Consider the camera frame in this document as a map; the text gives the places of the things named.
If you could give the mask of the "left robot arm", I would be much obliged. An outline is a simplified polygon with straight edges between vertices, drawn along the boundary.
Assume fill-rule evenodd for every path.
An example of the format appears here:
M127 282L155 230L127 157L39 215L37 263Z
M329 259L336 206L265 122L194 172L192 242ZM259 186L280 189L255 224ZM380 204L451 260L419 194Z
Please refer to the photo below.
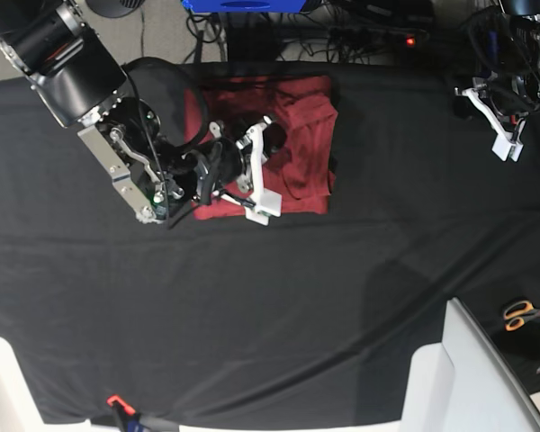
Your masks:
M456 95L496 133L492 152L516 161L527 120L540 113L540 1L498 1L474 13L466 33L481 69Z

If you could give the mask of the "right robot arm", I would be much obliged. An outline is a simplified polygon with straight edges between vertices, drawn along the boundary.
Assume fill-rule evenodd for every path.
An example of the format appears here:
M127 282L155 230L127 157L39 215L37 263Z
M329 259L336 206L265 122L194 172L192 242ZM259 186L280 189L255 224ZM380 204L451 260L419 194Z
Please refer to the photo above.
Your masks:
M173 224L183 208L223 200L267 225L283 197L266 187L263 166L273 153L262 117L239 135L212 121L198 87L191 93L200 126L175 146L140 96L132 71L159 64L139 58L120 65L74 1L0 1L0 50L28 80L57 122L78 137L145 224Z

